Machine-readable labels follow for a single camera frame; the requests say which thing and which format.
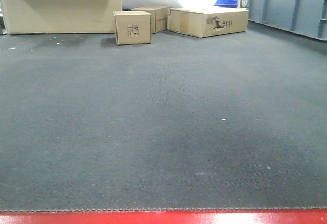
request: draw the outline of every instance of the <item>red floor stripe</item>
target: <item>red floor stripe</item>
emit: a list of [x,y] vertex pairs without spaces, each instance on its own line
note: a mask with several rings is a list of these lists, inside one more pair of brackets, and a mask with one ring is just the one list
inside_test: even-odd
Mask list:
[[0,224],[327,224],[327,210],[0,212]]

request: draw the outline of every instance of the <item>carpet floor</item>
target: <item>carpet floor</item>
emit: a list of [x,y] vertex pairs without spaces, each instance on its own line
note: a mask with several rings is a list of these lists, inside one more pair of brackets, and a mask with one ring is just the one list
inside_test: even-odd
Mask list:
[[0,210],[325,208],[327,43],[0,37]]

